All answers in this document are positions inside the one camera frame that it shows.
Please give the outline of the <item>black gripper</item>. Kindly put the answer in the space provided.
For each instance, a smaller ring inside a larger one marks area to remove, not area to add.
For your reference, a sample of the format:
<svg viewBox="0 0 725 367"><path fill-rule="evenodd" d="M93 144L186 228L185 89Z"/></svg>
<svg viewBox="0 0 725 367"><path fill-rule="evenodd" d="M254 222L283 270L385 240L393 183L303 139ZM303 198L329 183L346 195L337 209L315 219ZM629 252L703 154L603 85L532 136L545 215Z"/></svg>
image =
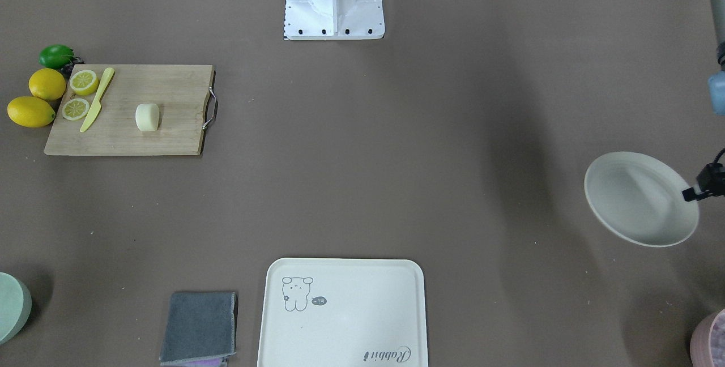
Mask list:
<svg viewBox="0 0 725 367"><path fill-rule="evenodd" d="M722 163L708 163L696 178L696 185L682 191L686 202L702 201L709 197L724 196L724 169Z"/></svg>

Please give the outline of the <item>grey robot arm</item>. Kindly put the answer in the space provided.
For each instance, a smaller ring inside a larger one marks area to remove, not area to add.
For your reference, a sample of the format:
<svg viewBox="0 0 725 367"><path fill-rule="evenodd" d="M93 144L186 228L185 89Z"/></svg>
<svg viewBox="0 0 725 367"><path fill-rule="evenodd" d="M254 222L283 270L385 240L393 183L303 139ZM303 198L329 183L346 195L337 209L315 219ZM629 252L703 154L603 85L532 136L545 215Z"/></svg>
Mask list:
<svg viewBox="0 0 725 367"><path fill-rule="evenodd" d="M724 115L724 0L709 0L710 11L714 21L715 40L717 49L715 59L720 70L709 77L710 103L714 113ZM707 163L696 178L692 188L682 191L686 202L702 201L709 197L722 197L724 194L724 168L723 153L720 150L714 160Z"/></svg>

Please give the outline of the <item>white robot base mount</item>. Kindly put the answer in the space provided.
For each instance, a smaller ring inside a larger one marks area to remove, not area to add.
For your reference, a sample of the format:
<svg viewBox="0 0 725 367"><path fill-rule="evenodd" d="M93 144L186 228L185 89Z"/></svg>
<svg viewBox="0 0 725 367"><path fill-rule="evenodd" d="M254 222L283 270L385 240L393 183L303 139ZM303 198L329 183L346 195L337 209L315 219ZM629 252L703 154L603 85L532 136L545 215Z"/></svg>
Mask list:
<svg viewBox="0 0 725 367"><path fill-rule="evenodd" d="M377 40L384 36L383 0L285 0L285 40Z"/></svg>

